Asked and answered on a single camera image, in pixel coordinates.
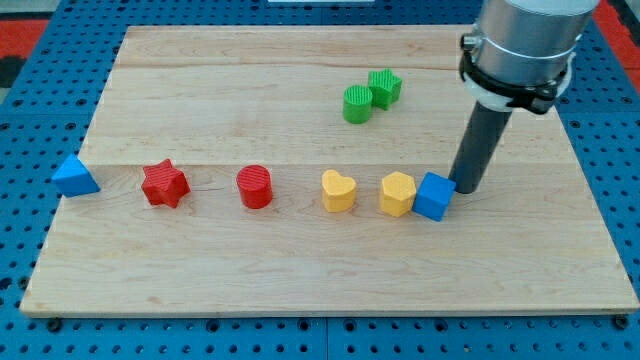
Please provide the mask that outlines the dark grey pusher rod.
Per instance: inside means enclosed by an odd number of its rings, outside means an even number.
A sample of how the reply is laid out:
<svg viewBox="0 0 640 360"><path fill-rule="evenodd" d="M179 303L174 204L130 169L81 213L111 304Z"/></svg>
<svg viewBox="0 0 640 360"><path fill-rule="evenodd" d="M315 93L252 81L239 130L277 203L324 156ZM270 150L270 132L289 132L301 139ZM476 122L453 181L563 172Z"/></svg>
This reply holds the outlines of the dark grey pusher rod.
<svg viewBox="0 0 640 360"><path fill-rule="evenodd" d="M511 114L475 103L448 176L456 183L456 192L477 190Z"/></svg>

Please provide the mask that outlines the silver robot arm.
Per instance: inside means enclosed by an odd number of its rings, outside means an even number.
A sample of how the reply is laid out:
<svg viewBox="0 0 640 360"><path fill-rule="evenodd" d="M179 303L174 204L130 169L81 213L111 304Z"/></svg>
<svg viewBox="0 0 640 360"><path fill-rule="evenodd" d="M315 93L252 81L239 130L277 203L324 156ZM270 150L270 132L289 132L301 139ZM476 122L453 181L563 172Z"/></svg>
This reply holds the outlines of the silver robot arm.
<svg viewBox="0 0 640 360"><path fill-rule="evenodd" d="M475 105L449 172L476 191L511 114L544 115L568 88L575 48L598 0L485 0L461 36L459 75Z"/></svg>

